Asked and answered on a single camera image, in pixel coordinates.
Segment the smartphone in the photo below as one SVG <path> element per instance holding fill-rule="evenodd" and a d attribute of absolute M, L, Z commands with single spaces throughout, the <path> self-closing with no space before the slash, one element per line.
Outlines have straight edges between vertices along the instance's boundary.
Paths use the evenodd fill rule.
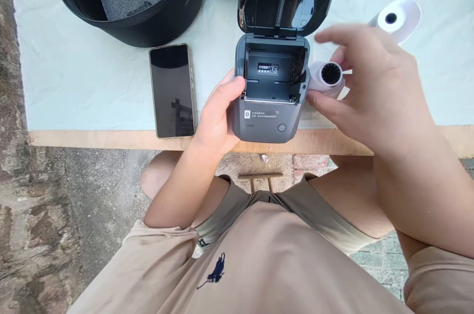
<path fill-rule="evenodd" d="M 157 47 L 149 55 L 157 137 L 193 136 L 197 114 L 189 47 Z"/>

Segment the paper roll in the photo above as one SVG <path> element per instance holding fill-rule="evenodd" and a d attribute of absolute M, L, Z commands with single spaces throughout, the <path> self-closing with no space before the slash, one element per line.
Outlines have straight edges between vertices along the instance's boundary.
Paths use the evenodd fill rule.
<path fill-rule="evenodd" d="M 414 0 L 396 0 L 380 11 L 368 24 L 391 34 L 401 44 L 415 31 L 421 9 Z"/>
<path fill-rule="evenodd" d="M 337 98 L 345 86 L 341 66 L 335 62 L 318 61 L 310 67 L 309 89 Z"/>

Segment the hand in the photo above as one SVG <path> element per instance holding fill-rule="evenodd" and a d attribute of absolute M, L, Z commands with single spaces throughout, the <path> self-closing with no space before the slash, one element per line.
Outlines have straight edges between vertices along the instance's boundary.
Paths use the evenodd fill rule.
<path fill-rule="evenodd" d="M 433 131 L 415 58 L 389 34 L 367 25 L 339 25 L 315 35 L 340 47 L 332 61 L 344 70 L 349 94 L 336 100 L 309 90 L 307 100 L 350 138 L 375 153 L 396 151 Z"/>
<path fill-rule="evenodd" d="M 209 156 L 222 157 L 239 142 L 227 120 L 227 108 L 242 94 L 245 80 L 241 76 L 233 79 L 233 75 L 232 69 L 212 91 L 191 142 Z"/>

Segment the wooden stool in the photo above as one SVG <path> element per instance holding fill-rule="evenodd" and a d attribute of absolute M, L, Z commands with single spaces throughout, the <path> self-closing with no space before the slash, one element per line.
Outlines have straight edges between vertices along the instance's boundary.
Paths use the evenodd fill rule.
<path fill-rule="evenodd" d="M 265 174 L 265 175 L 238 176 L 237 179 L 238 179 L 239 181 L 249 179 L 249 180 L 250 180 L 250 189 L 252 190 L 252 193 L 255 192 L 255 180 L 256 180 L 256 179 L 267 179 L 267 181 L 268 181 L 268 189 L 270 190 L 270 192 L 273 193 L 273 183 L 272 183 L 272 179 L 273 179 L 273 178 L 280 178 L 280 177 L 283 177 L 283 174 L 281 174 L 281 173 L 274 173 L 274 174 Z"/>

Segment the wooden table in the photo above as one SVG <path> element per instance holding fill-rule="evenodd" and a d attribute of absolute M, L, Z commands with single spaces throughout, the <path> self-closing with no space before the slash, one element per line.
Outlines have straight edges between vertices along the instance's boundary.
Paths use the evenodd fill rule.
<path fill-rule="evenodd" d="M 441 126 L 441 133 L 459 158 L 474 157 L 474 125 Z M 190 138 L 157 139 L 147 131 L 52 131 L 30 132 L 34 146 L 98 149 L 184 150 Z M 349 139 L 338 129 L 300 129 L 286 144 L 239 142 L 233 152 L 315 155 L 372 155 L 364 145 Z"/>

